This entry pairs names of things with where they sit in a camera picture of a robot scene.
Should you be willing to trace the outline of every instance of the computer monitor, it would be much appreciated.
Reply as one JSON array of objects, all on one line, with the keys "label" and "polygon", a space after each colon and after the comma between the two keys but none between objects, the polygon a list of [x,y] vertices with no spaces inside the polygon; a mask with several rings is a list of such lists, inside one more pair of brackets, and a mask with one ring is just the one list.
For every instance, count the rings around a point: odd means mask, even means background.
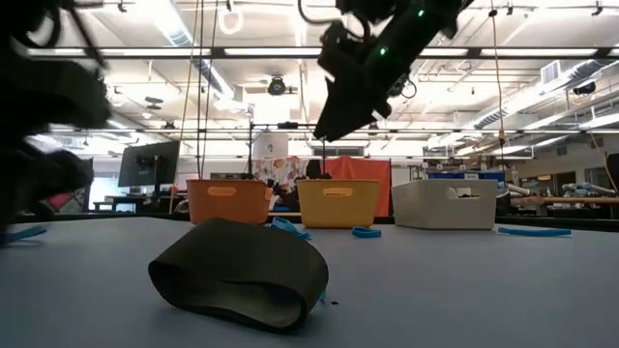
[{"label": "computer monitor", "polygon": [[155,186],[174,184],[176,161],[180,149],[178,141],[128,147],[123,152],[118,187]]}]

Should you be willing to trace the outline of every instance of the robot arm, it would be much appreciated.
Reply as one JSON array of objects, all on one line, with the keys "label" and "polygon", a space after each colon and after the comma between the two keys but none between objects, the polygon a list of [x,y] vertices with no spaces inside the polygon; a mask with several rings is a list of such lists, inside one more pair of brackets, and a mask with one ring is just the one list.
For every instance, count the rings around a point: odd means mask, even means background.
[{"label": "robot arm", "polygon": [[[355,15],[365,33],[360,38],[335,21],[321,38],[318,64],[335,80],[327,80],[329,97],[314,136],[337,140],[375,122],[374,111],[387,118],[392,112],[387,99],[401,93],[413,61],[439,32],[453,38],[458,14],[472,2],[337,0],[336,7],[343,14]],[[389,17],[383,32],[372,36],[369,24]]]}]

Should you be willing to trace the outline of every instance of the white bin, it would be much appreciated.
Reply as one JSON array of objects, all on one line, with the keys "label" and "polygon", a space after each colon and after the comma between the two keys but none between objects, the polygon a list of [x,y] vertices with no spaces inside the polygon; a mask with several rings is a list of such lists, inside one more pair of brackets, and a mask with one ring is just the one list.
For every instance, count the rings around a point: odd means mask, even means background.
[{"label": "white bin", "polygon": [[[470,189],[471,197],[456,197]],[[392,188],[396,224],[425,229],[491,229],[496,180],[429,179]]]}]

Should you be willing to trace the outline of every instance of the bin handle cutout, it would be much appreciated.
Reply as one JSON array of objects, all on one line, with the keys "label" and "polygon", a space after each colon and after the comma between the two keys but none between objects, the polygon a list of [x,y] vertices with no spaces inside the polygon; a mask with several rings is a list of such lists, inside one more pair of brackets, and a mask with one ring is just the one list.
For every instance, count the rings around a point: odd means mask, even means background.
[{"label": "bin handle cutout", "polygon": [[216,197],[231,197],[236,194],[236,188],[210,187],[208,192]]},{"label": "bin handle cutout", "polygon": [[324,188],[322,194],[327,197],[350,197],[352,188]]},{"label": "bin handle cutout", "polygon": [[[470,195],[458,195],[457,189],[468,189],[471,194]],[[480,196],[473,192],[472,188],[447,188],[445,191],[445,195],[447,195],[448,199],[479,199]]]}]

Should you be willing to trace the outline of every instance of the orange bin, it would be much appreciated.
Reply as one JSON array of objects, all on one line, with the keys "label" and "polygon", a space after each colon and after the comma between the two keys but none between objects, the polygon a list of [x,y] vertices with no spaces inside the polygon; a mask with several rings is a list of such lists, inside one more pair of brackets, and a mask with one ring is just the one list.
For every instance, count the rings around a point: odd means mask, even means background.
[{"label": "orange bin", "polygon": [[377,180],[299,180],[301,221],[307,228],[370,227],[378,203]]},{"label": "orange bin", "polygon": [[264,223],[273,195],[266,184],[252,180],[187,180],[187,191],[193,224],[208,218]]}]

